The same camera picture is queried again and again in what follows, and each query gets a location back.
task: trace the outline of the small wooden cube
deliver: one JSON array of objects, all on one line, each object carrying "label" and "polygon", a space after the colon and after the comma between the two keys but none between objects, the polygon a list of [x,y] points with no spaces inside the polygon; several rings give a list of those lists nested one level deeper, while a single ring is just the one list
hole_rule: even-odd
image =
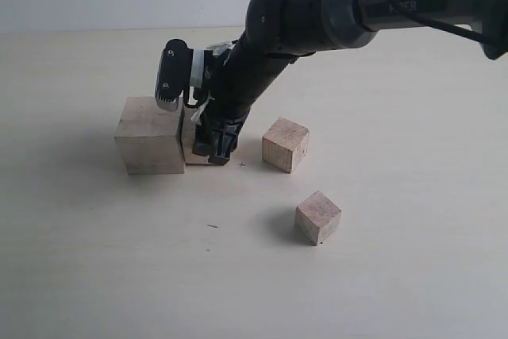
[{"label": "small wooden cube", "polygon": [[307,154],[309,130],[280,117],[263,135],[263,161],[291,173]]},{"label": "small wooden cube", "polygon": [[182,103],[175,112],[162,110],[153,97],[130,97],[125,103],[115,141],[130,175],[183,174],[180,141]]},{"label": "small wooden cube", "polygon": [[322,244],[339,227],[341,209],[320,191],[296,208],[295,225],[314,245]]},{"label": "small wooden cube", "polygon": [[195,110],[183,107],[182,148],[185,164],[213,165],[208,156],[196,155],[192,152],[195,141],[196,124],[191,120]]}]

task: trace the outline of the wooden cube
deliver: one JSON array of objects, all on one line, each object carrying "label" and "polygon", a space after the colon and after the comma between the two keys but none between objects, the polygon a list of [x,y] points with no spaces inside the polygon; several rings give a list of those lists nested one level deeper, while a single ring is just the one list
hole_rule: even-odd
[{"label": "wooden cube", "polygon": [[182,103],[175,112],[162,110],[153,97],[127,99],[115,133],[130,175],[183,174],[180,141]]},{"label": "wooden cube", "polygon": [[296,208],[295,225],[314,245],[322,244],[339,227],[341,209],[320,191]]},{"label": "wooden cube", "polygon": [[263,160],[291,173],[306,156],[308,144],[306,127],[280,117],[263,135]]},{"label": "wooden cube", "polygon": [[183,107],[182,148],[185,164],[212,165],[208,162],[208,156],[199,156],[192,152],[196,130],[196,124],[191,121],[194,112],[194,109]]}]

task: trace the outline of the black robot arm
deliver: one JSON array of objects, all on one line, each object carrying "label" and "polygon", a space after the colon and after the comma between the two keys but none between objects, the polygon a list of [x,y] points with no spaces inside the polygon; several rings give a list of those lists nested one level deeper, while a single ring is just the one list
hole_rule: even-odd
[{"label": "black robot arm", "polygon": [[317,52],[362,48],[382,29],[418,26],[477,41],[496,60],[508,51],[508,0],[251,0],[233,46],[167,43],[156,99],[172,110],[183,93],[186,106],[199,110],[194,153],[223,165],[252,104],[288,65]]}]

